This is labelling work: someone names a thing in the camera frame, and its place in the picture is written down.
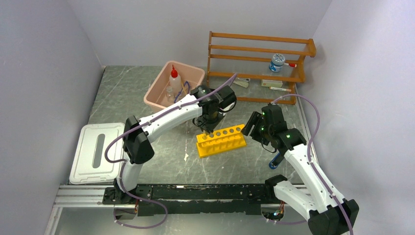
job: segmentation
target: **red bottle cap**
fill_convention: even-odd
[[[174,69],[174,65],[172,65],[172,67],[173,67],[173,69],[172,69],[172,71],[171,71],[170,75],[171,75],[171,77],[175,78],[175,77],[177,77],[179,74],[178,74],[178,73],[177,73],[177,71]]]

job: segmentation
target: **white plastic box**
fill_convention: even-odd
[[[261,86],[263,87],[282,87],[282,81],[261,79]]]
[[[124,133],[124,123],[90,124],[81,129],[69,181],[72,184],[112,182],[120,171],[120,163],[109,163],[104,152],[107,146]],[[108,152],[110,160],[123,157],[122,139]]]

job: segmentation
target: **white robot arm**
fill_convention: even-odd
[[[191,105],[183,104],[196,101],[198,98],[212,92],[208,87],[201,85],[192,90],[191,94],[186,95],[179,102],[155,113],[153,115],[142,117],[139,120],[135,116],[129,117],[126,121],[125,132],[138,126],[140,123],[149,122],[146,125],[124,138],[124,158],[127,160],[122,175],[117,177],[117,185],[121,191],[124,191],[120,184],[120,177],[123,179],[123,185],[127,191],[135,189],[137,179],[140,174],[142,165],[150,160],[154,151],[151,143],[157,140],[163,133],[171,130],[173,127],[193,119],[193,123],[207,133],[213,132],[213,129],[225,116],[227,109],[235,106],[236,96],[229,86],[225,86],[215,95],[195,102]],[[154,122],[154,117],[162,116]]]
[[[311,196],[294,187],[282,175],[266,180],[265,184],[269,186],[272,196],[289,204],[307,220],[312,234],[340,235],[349,231],[341,210],[344,209],[353,226],[359,211],[357,203],[353,199],[346,200],[320,166],[312,158],[308,158],[305,138],[299,130],[287,128],[278,105],[263,107],[261,114],[253,112],[242,133],[262,145],[271,143],[282,156],[272,164],[279,165],[286,159],[301,177]]]

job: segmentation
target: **jar lid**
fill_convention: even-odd
[[[285,56],[282,54],[274,54],[272,57],[272,62],[276,65],[284,65],[285,63]]]

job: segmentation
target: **plastic bottle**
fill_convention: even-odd
[[[270,63],[270,70],[273,72],[281,71],[282,66],[285,63],[285,56],[282,54],[274,54],[271,63]]]
[[[182,89],[182,78],[180,78],[180,75],[177,73],[177,70],[174,69],[174,65],[172,65],[172,67],[173,69],[171,70],[169,81],[170,86],[173,88],[174,97],[176,97]]]

